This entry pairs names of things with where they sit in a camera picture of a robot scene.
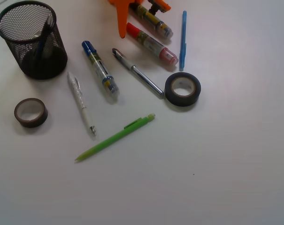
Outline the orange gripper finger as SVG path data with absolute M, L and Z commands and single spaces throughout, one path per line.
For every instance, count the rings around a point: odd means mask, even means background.
M 167 12 L 171 10 L 171 6 L 164 2 L 163 0 L 148 0 L 152 4 L 150 11 L 152 12 L 158 12 L 159 10 L 161 12 Z
M 108 2 L 112 5 L 115 5 L 116 7 L 119 35 L 121 38 L 125 38 L 129 5 L 136 1 L 135 0 L 108 0 Z

